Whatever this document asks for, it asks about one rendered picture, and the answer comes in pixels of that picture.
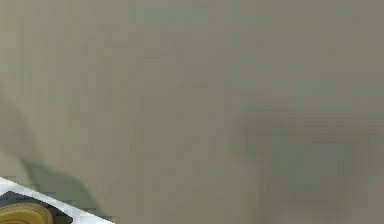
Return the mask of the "yellow round object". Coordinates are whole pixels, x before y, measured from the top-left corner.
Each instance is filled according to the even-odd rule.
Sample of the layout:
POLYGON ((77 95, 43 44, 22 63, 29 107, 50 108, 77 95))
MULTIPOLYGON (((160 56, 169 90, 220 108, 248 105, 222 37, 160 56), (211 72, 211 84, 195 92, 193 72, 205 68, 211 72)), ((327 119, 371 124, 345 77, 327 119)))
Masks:
POLYGON ((54 221, 42 205, 19 203, 0 208, 0 224, 54 224, 54 221))

